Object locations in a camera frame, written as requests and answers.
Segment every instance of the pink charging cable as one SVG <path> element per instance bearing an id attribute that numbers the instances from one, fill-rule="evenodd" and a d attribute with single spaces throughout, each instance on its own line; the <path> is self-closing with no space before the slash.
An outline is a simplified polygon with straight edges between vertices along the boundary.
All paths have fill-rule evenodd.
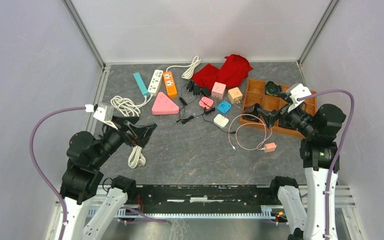
<path id="1" fill-rule="evenodd" d="M 229 132 L 229 134 L 228 134 L 228 138 L 229 138 L 229 143 L 230 143 L 230 145 L 232 146 L 232 148 L 233 148 L 234 150 L 236 149 L 236 147 L 233 146 L 232 141 L 231 141 L 231 134 L 230 134 L 230 132 L 231 132 L 231 127 L 232 127 L 233 122 L 234 122 L 237 118 L 239 118 L 239 117 L 241 117 L 241 116 L 251 116 L 251 117 L 255 117 L 254 115 L 251 115 L 251 114 L 240 114 L 240 115 L 236 116 L 236 117 L 230 122 L 229 130 L 228 130 L 228 132 Z M 261 120 L 260 118 L 258 118 L 258 120 L 259 120 L 261 123 L 259 123 L 259 122 L 249 122 L 249 123 L 245 123 L 245 124 L 243 124 L 243 125 L 240 125 L 240 126 L 236 129 L 236 132 L 235 132 L 235 134 L 234 134 L 234 137 L 235 137 L 235 139 L 236 139 L 237 144 L 238 144 L 241 148 L 243 148 L 243 149 L 245 149 L 245 150 L 249 150 L 249 151 L 252 151 L 252 150 L 264 150 L 264 148 L 261 148 L 261 146 L 263 146 L 264 142 L 266 142 L 266 141 L 272 136 L 273 130 L 270 129 L 270 135 L 267 137 L 266 124 L 265 124 L 265 123 L 263 122 L 263 120 Z M 245 126 L 245 125 L 250 125 L 250 124 L 254 124 L 254 125 L 263 125 L 263 126 L 264 126 L 264 140 L 263 140 L 262 142 L 260 142 L 260 143 L 257 145 L 256 148 L 252 148 L 252 149 L 243 147 L 243 146 L 239 143 L 239 141 L 238 141 L 238 131 L 239 131 L 239 129 L 242 128 L 242 127 Z"/>

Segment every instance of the pink round object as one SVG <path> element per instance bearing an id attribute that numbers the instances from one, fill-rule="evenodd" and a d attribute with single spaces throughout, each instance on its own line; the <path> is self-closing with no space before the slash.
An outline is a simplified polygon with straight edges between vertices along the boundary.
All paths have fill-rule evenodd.
<path id="1" fill-rule="evenodd" d="M 210 109 L 213 105 L 214 101 L 211 98 L 208 98 L 206 96 L 202 97 L 199 101 L 199 105 L 203 108 Z"/>

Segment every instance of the white cable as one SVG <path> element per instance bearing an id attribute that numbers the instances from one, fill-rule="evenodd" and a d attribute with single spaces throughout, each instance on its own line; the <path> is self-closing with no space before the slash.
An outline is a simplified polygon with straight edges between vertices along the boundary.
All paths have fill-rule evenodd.
<path id="1" fill-rule="evenodd" d="M 130 156 L 128 157 L 128 166 L 131 169 L 136 168 L 138 165 L 144 166 L 147 163 L 147 159 L 141 152 L 142 147 L 140 146 L 135 146 L 133 151 L 131 151 Z"/>
<path id="2" fill-rule="evenodd" d="M 179 65 L 173 65 L 173 66 L 169 66 L 167 67 L 167 70 L 165 70 L 166 72 L 169 71 L 170 68 L 187 68 L 189 67 L 188 69 L 186 69 L 186 71 L 184 71 L 184 73 L 181 75 L 181 78 L 182 79 L 191 79 L 192 76 L 194 75 L 194 70 L 195 68 L 201 63 L 201 59 L 200 59 L 200 56 L 196 55 L 193 60 L 192 60 L 192 63 L 189 64 L 189 65 L 186 65 L 186 66 L 179 66 Z"/>
<path id="3" fill-rule="evenodd" d="M 115 96 L 111 99 L 111 105 L 117 109 L 123 116 L 125 117 L 134 117 L 138 116 L 141 113 L 140 108 L 145 106 L 147 103 L 150 102 L 152 99 L 153 95 L 151 94 L 149 96 L 149 99 L 145 96 L 145 101 L 139 105 L 135 105 L 135 103 L 129 99 L 129 98 L 123 98 L 121 96 Z M 111 121 L 105 122 L 106 124 L 110 125 L 111 127 L 117 127 L 115 124 Z M 139 166 L 144 166 L 145 163 L 147 162 L 146 158 L 144 155 L 141 153 L 142 152 L 142 147 L 140 146 L 135 146 L 133 150 L 130 153 L 130 156 L 128 157 L 128 166 L 132 169 L 136 168 L 138 165 Z"/>
<path id="4" fill-rule="evenodd" d="M 111 99 L 111 105 L 117 109 L 123 116 L 125 117 L 134 117 L 139 116 L 141 113 L 141 110 L 139 108 L 145 106 L 147 103 L 150 102 L 153 95 L 149 96 L 149 99 L 147 100 L 147 97 L 145 96 L 145 101 L 139 105 L 135 105 L 135 103 L 129 99 L 129 98 L 123 98 L 121 96 L 115 96 Z"/>

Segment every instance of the white power strip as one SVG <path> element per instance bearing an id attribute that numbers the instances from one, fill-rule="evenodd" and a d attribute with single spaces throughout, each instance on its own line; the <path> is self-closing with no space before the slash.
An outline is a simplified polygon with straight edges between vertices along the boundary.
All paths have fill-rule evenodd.
<path id="1" fill-rule="evenodd" d="M 152 75 L 151 83 L 148 87 L 148 93 L 156 96 L 160 90 L 161 80 L 163 79 L 163 71 L 155 70 Z"/>

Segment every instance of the pink charger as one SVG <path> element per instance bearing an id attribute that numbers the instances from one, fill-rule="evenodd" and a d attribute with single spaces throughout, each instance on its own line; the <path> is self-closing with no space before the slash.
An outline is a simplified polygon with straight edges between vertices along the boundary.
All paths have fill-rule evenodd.
<path id="1" fill-rule="evenodd" d="M 214 101 L 211 98 L 208 98 L 206 96 L 202 97 L 199 101 L 199 105 L 203 108 L 210 109 L 213 105 Z"/>
<path id="2" fill-rule="evenodd" d="M 225 94 L 226 90 L 226 84 L 220 83 L 220 82 L 215 82 L 214 86 L 212 87 L 211 90 L 211 97 L 216 98 L 216 99 L 223 99 L 223 95 Z"/>
<path id="3" fill-rule="evenodd" d="M 264 152 L 265 153 L 270 153 L 270 152 L 273 152 L 274 150 L 276 150 L 276 144 L 274 142 L 270 142 L 270 143 L 267 143 L 267 144 L 264 144 Z"/>

